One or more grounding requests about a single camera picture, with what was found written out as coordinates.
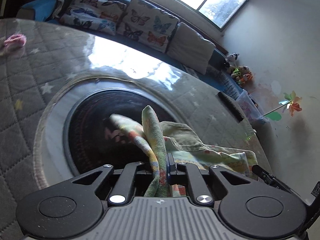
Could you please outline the clear plastic storage box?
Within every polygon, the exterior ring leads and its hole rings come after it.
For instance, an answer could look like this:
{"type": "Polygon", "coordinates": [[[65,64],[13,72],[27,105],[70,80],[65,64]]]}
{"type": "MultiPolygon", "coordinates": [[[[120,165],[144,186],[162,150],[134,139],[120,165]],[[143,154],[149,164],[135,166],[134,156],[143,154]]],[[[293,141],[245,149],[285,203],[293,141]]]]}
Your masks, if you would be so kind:
{"type": "Polygon", "coordinates": [[[262,114],[259,112],[246,90],[242,91],[242,93],[236,99],[236,102],[253,127],[264,125],[269,122],[268,119],[262,116],[262,114]]]}

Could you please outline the blue sofa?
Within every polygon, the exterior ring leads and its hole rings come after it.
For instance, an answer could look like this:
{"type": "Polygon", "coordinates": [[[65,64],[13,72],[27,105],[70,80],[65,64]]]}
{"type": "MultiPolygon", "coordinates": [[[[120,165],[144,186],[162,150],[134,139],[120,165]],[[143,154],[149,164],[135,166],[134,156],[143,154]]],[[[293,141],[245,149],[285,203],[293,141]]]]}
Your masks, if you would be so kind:
{"type": "MultiPolygon", "coordinates": [[[[131,0],[112,0],[112,1],[120,1],[120,2],[122,2],[122,3],[126,4],[126,8],[129,5],[129,3],[131,2],[131,0]]],[[[60,23],[60,18],[65,13],[65,10],[68,8],[68,6],[70,5],[71,2],[72,2],[72,0],[65,0],[65,3],[63,5],[63,7],[62,7],[62,10],[58,14],[58,16],[56,16],[56,18],[54,18],[52,20],[48,20],[46,22],[64,25],[64,24],[60,23]]],[[[161,7],[161,6],[156,6],[156,7],[159,7],[161,9],[167,11],[168,13],[170,13],[170,11],[165,7],[161,7]]],[[[72,28],[76,28],[76,29],[80,29],[82,31],[86,31],[86,32],[89,32],[89,33],[93,33],[94,35],[97,35],[97,36],[100,36],[100,37],[103,37],[103,38],[108,38],[109,40],[114,40],[114,41],[116,41],[118,43],[124,44],[126,46],[129,46],[129,47],[135,49],[135,50],[141,51],[141,52],[143,52],[145,54],[148,54],[148,55],[150,55],[152,57],[155,57],[155,58],[157,58],[157,59],[159,59],[161,61],[164,61],[164,62],[166,62],[166,63],[168,63],[168,64],[170,64],[170,65],[172,65],[172,66],[174,66],[176,68],[179,68],[181,70],[185,70],[186,72],[189,72],[190,70],[193,70],[193,69],[183,65],[179,61],[176,61],[175,59],[172,59],[171,57],[169,57],[167,55],[167,51],[165,53],[161,53],[161,52],[156,51],[156,50],[154,50],[154,49],[152,49],[152,48],[150,48],[150,47],[148,47],[148,46],[146,46],[146,45],[144,45],[142,43],[136,42],[134,40],[131,40],[129,38],[126,38],[126,37],[118,34],[117,33],[117,28],[118,28],[119,23],[122,20],[122,17],[124,16],[124,12],[121,15],[120,20],[119,20],[119,22],[117,24],[116,34],[114,36],[113,35],[109,35],[107,33],[90,30],[90,29],[74,27],[74,26],[71,26],[71,25],[67,25],[67,26],[72,27],[72,28]]],[[[180,20],[180,22],[184,22],[180,17],[178,17],[176,15],[174,15],[174,16],[177,17],[180,20]]],[[[177,27],[175,28],[174,33],[171,36],[170,42],[172,41],[172,38],[175,35],[175,31],[177,30],[177,27]]],[[[209,60],[209,64],[208,64],[208,67],[207,67],[206,74],[202,75],[197,71],[195,71],[195,72],[199,74],[200,80],[202,80],[203,82],[205,82],[205,83],[217,88],[218,90],[223,91],[225,94],[227,94],[230,97],[236,99],[242,93],[242,88],[231,78],[230,65],[229,66],[226,65],[225,57],[226,57],[225,54],[221,53],[221,51],[219,51],[217,48],[215,48],[214,51],[213,51],[212,57],[209,60]]]]}

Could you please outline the flat butterfly print cushion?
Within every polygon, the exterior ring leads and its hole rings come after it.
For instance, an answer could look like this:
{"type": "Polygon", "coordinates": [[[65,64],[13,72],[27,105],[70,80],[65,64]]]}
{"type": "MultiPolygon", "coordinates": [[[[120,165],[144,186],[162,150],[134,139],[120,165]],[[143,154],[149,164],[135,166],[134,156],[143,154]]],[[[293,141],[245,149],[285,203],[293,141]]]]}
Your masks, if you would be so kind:
{"type": "Polygon", "coordinates": [[[84,29],[116,34],[126,4],[112,0],[72,0],[60,23],[84,29]]]}

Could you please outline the blue cloth on sofa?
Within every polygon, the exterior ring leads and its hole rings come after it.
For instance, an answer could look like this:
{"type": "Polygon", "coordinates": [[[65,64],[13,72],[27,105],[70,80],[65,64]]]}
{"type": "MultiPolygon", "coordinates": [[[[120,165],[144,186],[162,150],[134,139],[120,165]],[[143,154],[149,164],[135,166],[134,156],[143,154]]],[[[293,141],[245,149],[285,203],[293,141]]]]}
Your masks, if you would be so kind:
{"type": "Polygon", "coordinates": [[[24,20],[46,22],[58,16],[65,0],[34,0],[24,4],[16,17],[24,20]]]}

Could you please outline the black remote control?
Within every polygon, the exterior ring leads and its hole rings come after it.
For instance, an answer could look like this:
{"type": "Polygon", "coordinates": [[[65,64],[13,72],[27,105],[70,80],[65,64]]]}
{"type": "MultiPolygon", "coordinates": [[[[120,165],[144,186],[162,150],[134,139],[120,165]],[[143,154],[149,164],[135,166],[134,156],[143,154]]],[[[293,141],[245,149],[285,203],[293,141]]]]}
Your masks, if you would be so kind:
{"type": "Polygon", "coordinates": [[[223,92],[218,92],[218,98],[223,102],[225,107],[232,113],[232,115],[236,118],[237,122],[242,122],[244,119],[241,112],[237,109],[236,105],[232,102],[232,100],[223,92]]]}

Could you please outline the grey quilted star table cover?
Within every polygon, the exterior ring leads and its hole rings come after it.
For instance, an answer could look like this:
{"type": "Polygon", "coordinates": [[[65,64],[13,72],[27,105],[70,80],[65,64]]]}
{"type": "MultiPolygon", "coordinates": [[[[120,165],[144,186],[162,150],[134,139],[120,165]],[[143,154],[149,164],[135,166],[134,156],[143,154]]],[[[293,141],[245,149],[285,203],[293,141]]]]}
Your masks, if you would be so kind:
{"type": "Polygon", "coordinates": [[[217,89],[123,44],[69,27],[1,20],[1,40],[22,33],[26,45],[1,53],[1,239],[22,237],[19,200],[72,177],[63,125],[91,91],[114,85],[156,99],[209,145],[251,150],[270,165],[248,121],[237,122],[217,89]]]}

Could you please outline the pink hair scrunchie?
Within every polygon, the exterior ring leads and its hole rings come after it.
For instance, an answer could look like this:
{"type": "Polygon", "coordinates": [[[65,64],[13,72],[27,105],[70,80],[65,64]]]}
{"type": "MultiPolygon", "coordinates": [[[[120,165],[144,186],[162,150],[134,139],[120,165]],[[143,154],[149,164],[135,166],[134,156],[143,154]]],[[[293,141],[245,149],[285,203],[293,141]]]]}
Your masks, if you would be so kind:
{"type": "Polygon", "coordinates": [[[11,35],[10,37],[8,37],[4,42],[3,42],[3,46],[4,47],[18,47],[18,48],[22,48],[23,46],[25,46],[27,42],[27,38],[25,35],[23,34],[14,34],[11,35]]]}

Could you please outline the colourful paper pinwheel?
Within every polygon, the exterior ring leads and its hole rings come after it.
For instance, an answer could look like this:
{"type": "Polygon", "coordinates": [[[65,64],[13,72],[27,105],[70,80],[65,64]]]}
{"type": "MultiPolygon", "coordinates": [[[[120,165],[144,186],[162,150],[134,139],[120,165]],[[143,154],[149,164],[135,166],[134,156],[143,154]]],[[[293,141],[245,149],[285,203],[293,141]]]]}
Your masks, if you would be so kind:
{"type": "Polygon", "coordinates": [[[302,111],[301,100],[302,97],[298,97],[294,90],[291,93],[284,93],[284,100],[278,103],[279,106],[265,113],[263,117],[272,121],[280,121],[282,114],[285,112],[288,112],[290,116],[294,116],[296,112],[302,111]]]}

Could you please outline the upright butterfly print cushion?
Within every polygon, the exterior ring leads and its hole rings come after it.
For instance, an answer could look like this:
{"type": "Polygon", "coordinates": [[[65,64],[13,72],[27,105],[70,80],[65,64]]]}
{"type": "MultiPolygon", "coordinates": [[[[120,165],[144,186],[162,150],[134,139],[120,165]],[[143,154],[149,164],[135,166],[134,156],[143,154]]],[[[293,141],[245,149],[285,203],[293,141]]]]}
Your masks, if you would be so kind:
{"type": "Polygon", "coordinates": [[[180,20],[145,0],[131,0],[117,33],[165,53],[180,20]]]}

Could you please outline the plain beige cushion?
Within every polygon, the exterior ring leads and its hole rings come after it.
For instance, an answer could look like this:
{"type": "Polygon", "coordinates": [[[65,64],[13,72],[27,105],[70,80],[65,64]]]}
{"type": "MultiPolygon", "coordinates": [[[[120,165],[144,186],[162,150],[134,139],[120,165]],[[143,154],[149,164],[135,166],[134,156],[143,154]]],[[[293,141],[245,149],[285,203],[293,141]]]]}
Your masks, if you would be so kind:
{"type": "Polygon", "coordinates": [[[184,22],[180,22],[169,44],[167,55],[204,75],[215,48],[213,42],[205,39],[184,22]]]}

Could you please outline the black white plush toy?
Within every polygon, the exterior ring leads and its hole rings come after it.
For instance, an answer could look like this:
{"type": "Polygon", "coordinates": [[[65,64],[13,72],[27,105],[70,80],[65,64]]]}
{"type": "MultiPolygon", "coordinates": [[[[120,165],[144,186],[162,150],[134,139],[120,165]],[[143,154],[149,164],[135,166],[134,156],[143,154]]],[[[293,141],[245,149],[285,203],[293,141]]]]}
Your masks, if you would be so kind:
{"type": "Polygon", "coordinates": [[[229,66],[231,63],[235,63],[239,57],[239,53],[230,53],[225,57],[226,65],[229,66]]]}

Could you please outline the colourful patterned baby garment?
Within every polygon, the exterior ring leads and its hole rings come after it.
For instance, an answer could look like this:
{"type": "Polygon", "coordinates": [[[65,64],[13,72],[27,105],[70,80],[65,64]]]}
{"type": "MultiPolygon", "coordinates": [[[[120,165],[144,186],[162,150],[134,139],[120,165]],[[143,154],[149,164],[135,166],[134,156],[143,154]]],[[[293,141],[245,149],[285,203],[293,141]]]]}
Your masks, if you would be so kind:
{"type": "Polygon", "coordinates": [[[112,114],[110,120],[149,159],[153,180],[144,194],[146,197],[180,197],[185,194],[180,186],[169,185],[168,152],[172,153],[175,162],[195,164],[200,170],[220,165],[251,179],[258,178],[252,172],[252,166],[258,163],[254,152],[206,145],[188,125],[159,121],[151,106],[142,110],[141,124],[119,114],[112,114]]]}

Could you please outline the round black induction cooktop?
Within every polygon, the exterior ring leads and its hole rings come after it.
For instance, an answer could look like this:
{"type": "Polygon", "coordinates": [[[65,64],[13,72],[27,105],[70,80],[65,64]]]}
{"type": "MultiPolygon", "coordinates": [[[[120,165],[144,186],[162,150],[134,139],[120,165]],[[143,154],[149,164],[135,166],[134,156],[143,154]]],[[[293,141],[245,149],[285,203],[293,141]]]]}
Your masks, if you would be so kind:
{"type": "Polygon", "coordinates": [[[34,176],[44,189],[87,172],[113,154],[137,151],[112,124],[113,113],[140,121],[150,105],[159,120],[187,123],[183,112],[170,102],[172,91],[103,74],[84,74],[63,86],[45,108],[36,130],[33,148],[34,176]]]}

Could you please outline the orange green plush toys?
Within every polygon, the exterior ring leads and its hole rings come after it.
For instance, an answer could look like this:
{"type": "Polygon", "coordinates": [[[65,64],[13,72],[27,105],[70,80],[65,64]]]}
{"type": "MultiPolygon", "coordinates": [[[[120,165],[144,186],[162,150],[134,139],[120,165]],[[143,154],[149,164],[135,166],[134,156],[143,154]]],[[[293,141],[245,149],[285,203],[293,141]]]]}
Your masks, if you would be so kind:
{"type": "Polygon", "coordinates": [[[252,72],[246,66],[230,66],[231,78],[239,85],[243,85],[253,79],[252,72]]]}

